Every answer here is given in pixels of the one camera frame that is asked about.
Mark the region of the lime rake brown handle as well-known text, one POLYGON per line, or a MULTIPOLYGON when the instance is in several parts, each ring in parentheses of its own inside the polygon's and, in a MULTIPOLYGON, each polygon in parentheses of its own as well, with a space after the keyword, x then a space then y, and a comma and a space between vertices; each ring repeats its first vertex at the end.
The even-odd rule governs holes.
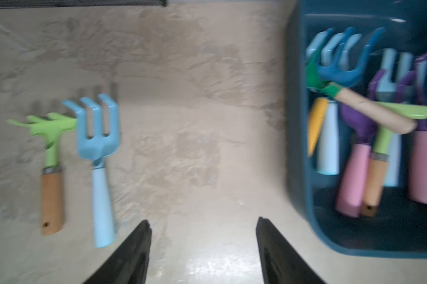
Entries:
POLYGON ((45 141, 45 167, 41 175, 41 234, 56 234, 64 226, 63 169, 58 158, 60 137, 66 131, 76 129, 77 119, 51 112, 46 118, 36 115, 26 117, 27 122, 8 119, 7 123, 29 129, 30 135, 43 137, 45 141))

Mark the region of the green rake wooden handle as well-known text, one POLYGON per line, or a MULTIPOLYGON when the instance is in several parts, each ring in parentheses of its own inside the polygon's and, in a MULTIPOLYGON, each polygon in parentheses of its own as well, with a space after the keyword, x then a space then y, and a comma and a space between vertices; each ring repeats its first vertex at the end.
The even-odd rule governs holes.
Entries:
POLYGON ((349 88, 322 80, 317 71, 318 59, 319 53, 315 52, 307 61, 306 85, 308 88, 313 88, 329 98, 348 105, 394 133, 407 134, 416 128, 416 122, 413 119, 399 115, 349 88))

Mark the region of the light blue fork rake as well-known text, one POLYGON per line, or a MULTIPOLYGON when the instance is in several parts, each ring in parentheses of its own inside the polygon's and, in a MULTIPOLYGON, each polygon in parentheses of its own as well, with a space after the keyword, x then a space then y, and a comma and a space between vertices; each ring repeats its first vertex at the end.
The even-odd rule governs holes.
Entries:
POLYGON ((109 112, 109 134, 103 133, 102 107, 94 100, 83 97, 81 102, 93 111, 93 137, 87 136, 86 111, 71 100, 63 105, 75 112, 77 117, 77 152, 82 159, 91 160, 93 232, 97 248, 109 246, 115 240, 115 219, 112 198, 105 170, 105 157, 114 154, 121 142, 118 104, 107 94, 98 98, 106 104, 109 112))

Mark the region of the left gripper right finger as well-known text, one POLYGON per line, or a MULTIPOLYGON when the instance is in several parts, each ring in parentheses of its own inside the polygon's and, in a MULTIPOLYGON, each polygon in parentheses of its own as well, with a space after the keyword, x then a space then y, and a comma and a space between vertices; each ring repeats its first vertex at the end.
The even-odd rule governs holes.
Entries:
POLYGON ((258 219, 256 236, 264 283, 324 283, 269 219, 258 219))

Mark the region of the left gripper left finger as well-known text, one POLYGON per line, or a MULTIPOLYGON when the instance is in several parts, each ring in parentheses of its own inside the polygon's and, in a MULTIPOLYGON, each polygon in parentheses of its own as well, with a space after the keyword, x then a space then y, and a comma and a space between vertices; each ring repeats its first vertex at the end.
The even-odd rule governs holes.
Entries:
POLYGON ((152 229, 147 220, 111 254, 87 284, 144 284, 150 260, 152 229))

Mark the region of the blue fork yellow handle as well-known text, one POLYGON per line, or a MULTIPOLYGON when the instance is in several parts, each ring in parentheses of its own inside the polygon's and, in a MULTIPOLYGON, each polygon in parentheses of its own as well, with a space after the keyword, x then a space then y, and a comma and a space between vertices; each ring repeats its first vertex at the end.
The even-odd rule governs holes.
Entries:
MULTIPOLYGON (((322 65, 321 52, 322 52, 322 49, 326 46, 326 44, 329 42, 330 38, 332 38, 334 36, 334 29, 330 28, 326 31, 327 31, 327 37, 324 39, 324 41, 322 41, 321 45, 315 51, 315 52, 319 53, 319 59, 317 60, 317 71, 319 72, 319 75, 321 76, 322 80, 335 82, 336 84, 339 84, 341 86, 344 86, 344 87, 352 90, 351 87, 355 86, 357 83, 360 82, 360 80, 362 78, 362 74, 365 71, 365 68, 367 67, 368 58, 369 58, 369 55, 371 53, 371 48, 374 47, 375 42, 379 39, 379 37, 383 31, 382 31, 382 29, 375 30, 372 38, 369 40, 368 44, 361 51, 357 67, 353 70, 350 70, 350 71, 341 70, 339 67, 339 60, 341 58, 341 55, 342 55, 342 52, 344 50, 344 47, 346 45, 347 40, 352 35, 354 35, 355 29, 353 27, 350 27, 344 31, 345 37, 340 41, 340 43, 334 49, 334 51, 336 53, 334 54, 334 58, 332 59, 332 64, 327 65, 327 66, 322 65)), ((355 111, 350 106, 348 106, 348 105, 345 105, 345 106, 347 106, 349 109, 355 111)), ((372 121, 373 123, 376 123, 358 111, 355 111, 355 114, 361 118, 361 122, 358 123, 359 125, 364 125, 365 121, 372 121)))

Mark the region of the teal plastic storage box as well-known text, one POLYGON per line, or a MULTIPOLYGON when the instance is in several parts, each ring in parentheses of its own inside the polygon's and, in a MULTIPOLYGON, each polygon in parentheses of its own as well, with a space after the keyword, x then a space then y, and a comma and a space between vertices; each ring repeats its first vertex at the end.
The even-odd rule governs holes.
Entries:
POLYGON ((291 201, 342 254, 427 259, 427 1, 298 1, 291 201))

